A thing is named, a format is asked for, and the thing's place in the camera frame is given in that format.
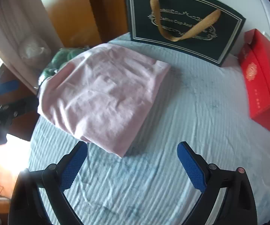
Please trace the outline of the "pink printed t-shirt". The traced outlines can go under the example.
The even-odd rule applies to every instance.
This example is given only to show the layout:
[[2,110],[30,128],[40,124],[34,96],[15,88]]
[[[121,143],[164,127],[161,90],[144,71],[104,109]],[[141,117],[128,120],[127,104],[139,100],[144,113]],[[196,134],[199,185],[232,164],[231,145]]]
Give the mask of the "pink printed t-shirt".
[[38,113],[76,139],[123,157],[169,69],[126,47],[98,45],[42,83]]

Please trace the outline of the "light blue striped bedsheet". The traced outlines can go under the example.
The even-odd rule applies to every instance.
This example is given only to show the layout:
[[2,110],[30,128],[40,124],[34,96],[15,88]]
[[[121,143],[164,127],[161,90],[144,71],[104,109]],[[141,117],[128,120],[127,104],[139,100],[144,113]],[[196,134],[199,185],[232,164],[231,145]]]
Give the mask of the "light blue striped bedsheet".
[[244,76],[229,55],[222,67],[171,49],[113,40],[170,64],[155,103],[123,158],[88,144],[68,201],[84,224],[181,224],[198,200],[177,157],[185,141],[208,163],[243,167],[258,223],[270,220],[270,131],[251,120]]

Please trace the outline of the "green bag beside bed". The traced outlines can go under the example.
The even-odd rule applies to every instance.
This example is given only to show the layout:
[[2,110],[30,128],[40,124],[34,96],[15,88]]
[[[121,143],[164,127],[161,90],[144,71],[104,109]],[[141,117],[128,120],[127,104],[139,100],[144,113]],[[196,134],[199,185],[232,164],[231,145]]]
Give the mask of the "green bag beside bed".
[[45,79],[55,75],[58,71],[60,71],[60,69],[65,66],[68,61],[89,49],[89,46],[81,48],[60,48],[52,58],[51,62],[44,68],[41,75],[39,76],[38,85],[40,86]]

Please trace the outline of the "large red gift box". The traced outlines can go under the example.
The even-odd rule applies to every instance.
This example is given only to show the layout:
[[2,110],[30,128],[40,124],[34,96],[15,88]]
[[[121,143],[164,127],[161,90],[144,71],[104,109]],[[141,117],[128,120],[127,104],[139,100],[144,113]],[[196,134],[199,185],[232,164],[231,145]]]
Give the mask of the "large red gift box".
[[257,29],[244,35],[238,60],[249,99],[250,118],[270,131],[270,41]]

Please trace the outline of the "dark green gift bag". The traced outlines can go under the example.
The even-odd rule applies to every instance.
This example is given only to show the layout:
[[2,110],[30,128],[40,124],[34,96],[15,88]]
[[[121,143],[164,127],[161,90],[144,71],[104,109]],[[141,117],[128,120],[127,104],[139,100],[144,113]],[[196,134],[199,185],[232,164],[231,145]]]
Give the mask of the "dark green gift bag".
[[131,39],[221,66],[245,23],[219,0],[126,0]]

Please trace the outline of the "wooden headboard frame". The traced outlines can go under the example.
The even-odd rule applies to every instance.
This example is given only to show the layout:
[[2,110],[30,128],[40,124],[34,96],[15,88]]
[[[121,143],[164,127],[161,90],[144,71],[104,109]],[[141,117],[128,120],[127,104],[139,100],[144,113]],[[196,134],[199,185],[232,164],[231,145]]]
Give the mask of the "wooden headboard frame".
[[125,0],[41,0],[65,47],[95,46],[127,33]]

